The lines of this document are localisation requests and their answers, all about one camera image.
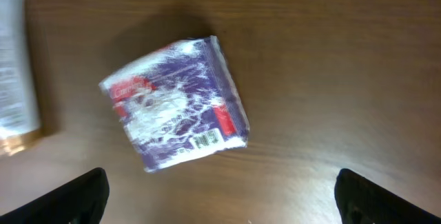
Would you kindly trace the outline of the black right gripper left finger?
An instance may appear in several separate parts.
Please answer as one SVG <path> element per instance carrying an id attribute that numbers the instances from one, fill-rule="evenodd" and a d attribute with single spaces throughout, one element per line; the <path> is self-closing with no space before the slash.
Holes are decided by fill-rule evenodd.
<path id="1" fill-rule="evenodd" d="M 1 216 L 1 223 L 100 223 L 110 186 L 96 167 L 51 192 Z"/>

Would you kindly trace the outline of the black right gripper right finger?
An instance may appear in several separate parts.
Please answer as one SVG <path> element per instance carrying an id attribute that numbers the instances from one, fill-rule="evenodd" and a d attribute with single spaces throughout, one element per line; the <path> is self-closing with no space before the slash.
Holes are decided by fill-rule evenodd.
<path id="1" fill-rule="evenodd" d="M 343 224 L 440 224 L 440 217 L 347 168 L 336 178 L 334 196 Z"/>

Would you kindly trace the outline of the white tube gold cap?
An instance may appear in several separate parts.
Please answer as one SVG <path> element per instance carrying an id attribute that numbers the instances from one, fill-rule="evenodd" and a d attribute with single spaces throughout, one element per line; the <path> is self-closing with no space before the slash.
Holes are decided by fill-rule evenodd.
<path id="1" fill-rule="evenodd" d="M 25 0 L 1 0 L 1 156 L 30 147 L 41 120 L 28 54 Z"/>

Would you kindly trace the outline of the red purple tissue pack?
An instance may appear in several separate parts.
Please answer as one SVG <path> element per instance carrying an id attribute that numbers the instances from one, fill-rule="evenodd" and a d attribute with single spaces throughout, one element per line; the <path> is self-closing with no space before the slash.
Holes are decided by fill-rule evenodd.
<path id="1" fill-rule="evenodd" d="M 249 121 L 216 36 L 171 43 L 99 87 L 146 172 L 247 147 Z"/>

